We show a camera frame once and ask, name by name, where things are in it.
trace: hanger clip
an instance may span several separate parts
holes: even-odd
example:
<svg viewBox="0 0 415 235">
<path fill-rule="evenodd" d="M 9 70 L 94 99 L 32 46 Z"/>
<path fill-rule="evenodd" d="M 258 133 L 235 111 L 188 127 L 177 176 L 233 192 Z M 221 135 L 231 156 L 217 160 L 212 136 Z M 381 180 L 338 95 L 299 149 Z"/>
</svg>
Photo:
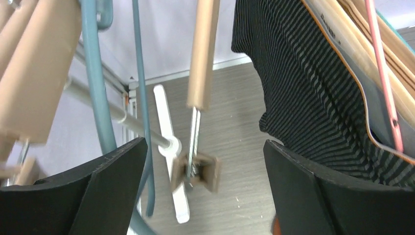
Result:
<svg viewBox="0 0 415 235">
<path fill-rule="evenodd" d="M 21 166 L 0 169 L 0 180 L 4 180 L 3 186 L 32 185 L 44 177 L 46 175 L 36 158 L 27 158 Z"/>
<path fill-rule="evenodd" d="M 207 190 L 217 193 L 219 189 L 222 162 L 215 157 L 198 152 L 193 157 L 194 176 L 190 178 L 192 185 L 203 185 Z M 185 179 L 188 167 L 187 153 L 180 155 L 173 161 L 171 175 L 171 190 L 175 191 Z"/>
</svg>

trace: metal hook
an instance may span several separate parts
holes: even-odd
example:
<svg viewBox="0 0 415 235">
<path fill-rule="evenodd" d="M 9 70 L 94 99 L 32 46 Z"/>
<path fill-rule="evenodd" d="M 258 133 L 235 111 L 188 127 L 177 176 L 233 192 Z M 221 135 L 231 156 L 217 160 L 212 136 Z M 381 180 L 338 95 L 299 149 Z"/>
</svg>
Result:
<svg viewBox="0 0 415 235">
<path fill-rule="evenodd" d="M 199 129 L 200 129 L 200 111 L 196 108 L 193 108 L 192 112 L 192 125 L 191 125 L 191 132 L 190 132 L 190 143 L 189 143 L 189 156 L 188 156 L 188 164 L 186 169 L 186 176 L 185 181 L 187 182 L 187 188 L 191 189 L 192 185 L 190 183 L 190 178 L 194 177 L 197 173 L 196 166 L 193 164 L 193 158 L 196 157 L 197 154 L 197 144 L 199 140 Z"/>
<path fill-rule="evenodd" d="M 19 165 L 23 165 L 24 161 L 26 160 L 26 156 L 27 156 L 27 152 L 29 150 L 29 146 L 30 146 L 29 140 L 27 140 L 26 142 L 24 142 L 24 145 L 22 146 L 22 150 L 20 151 L 20 154 L 19 154 L 19 158 L 17 159 L 17 163 Z M 11 178 L 9 178 L 9 179 L 7 179 L 7 180 L 5 180 L 2 183 L 1 186 L 6 187 L 6 186 L 13 185 L 14 182 L 15 182 L 15 180 L 16 180 L 16 175 L 13 176 L 13 177 L 11 177 Z"/>
</svg>

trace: black and gray striped fabric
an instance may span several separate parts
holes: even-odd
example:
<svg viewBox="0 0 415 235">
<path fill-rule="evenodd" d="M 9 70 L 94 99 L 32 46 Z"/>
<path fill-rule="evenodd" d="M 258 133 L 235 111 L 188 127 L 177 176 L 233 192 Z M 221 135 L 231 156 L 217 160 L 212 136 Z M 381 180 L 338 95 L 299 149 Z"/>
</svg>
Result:
<svg viewBox="0 0 415 235">
<path fill-rule="evenodd" d="M 261 131 L 344 174 L 415 188 L 414 166 L 369 139 L 359 87 L 301 0 L 237 0 L 232 50 L 261 78 Z"/>
</svg>

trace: gray floor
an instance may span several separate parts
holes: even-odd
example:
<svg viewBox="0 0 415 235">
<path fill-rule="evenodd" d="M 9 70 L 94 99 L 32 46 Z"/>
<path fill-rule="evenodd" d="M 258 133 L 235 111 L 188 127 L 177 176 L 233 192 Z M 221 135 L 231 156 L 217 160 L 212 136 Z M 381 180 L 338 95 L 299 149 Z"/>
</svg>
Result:
<svg viewBox="0 0 415 235">
<path fill-rule="evenodd" d="M 175 136 L 188 147 L 191 110 L 188 78 L 164 82 Z M 223 161 L 218 194 L 195 188 L 188 196 L 190 221 L 179 225 L 164 157 L 155 149 L 156 208 L 146 221 L 160 235 L 266 235 L 275 214 L 262 147 L 268 135 L 258 120 L 264 112 L 261 83 L 251 64 L 214 72 L 211 109 L 202 114 L 199 150 Z M 153 86 L 148 87 L 152 129 L 159 131 Z M 146 207 L 146 192 L 142 208 Z"/>
<path fill-rule="evenodd" d="M 400 29 L 398 33 L 412 48 L 415 48 L 415 27 Z"/>
</svg>

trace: white wall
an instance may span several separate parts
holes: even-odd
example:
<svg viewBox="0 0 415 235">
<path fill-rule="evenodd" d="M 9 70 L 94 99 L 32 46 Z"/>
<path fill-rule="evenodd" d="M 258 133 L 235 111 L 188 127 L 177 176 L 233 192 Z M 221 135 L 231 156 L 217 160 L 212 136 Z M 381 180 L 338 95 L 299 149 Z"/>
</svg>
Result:
<svg viewBox="0 0 415 235">
<path fill-rule="evenodd" d="M 73 61 L 71 75 L 87 84 L 85 66 Z M 122 107 L 122 97 L 111 87 L 107 87 L 110 102 Z M 117 145 L 122 145 L 122 126 L 114 123 Z M 17 144 L 13 148 L 8 164 L 15 164 L 21 150 Z M 92 109 L 72 96 L 63 93 L 53 121 L 49 139 L 45 146 L 31 146 L 28 156 L 36 156 L 47 175 L 71 169 L 101 156 Z"/>
<path fill-rule="evenodd" d="M 415 25 L 415 0 L 375 0 L 375 4 L 395 29 Z"/>
<path fill-rule="evenodd" d="M 186 71 L 195 26 L 197 0 L 138 0 L 146 79 Z M 215 63 L 245 57 L 231 51 L 236 0 L 221 0 Z M 376 7 L 396 28 L 415 24 L 414 0 L 375 0 Z M 126 82 L 137 79 L 132 0 L 114 1 L 114 23 L 100 34 L 101 49 Z"/>
</svg>

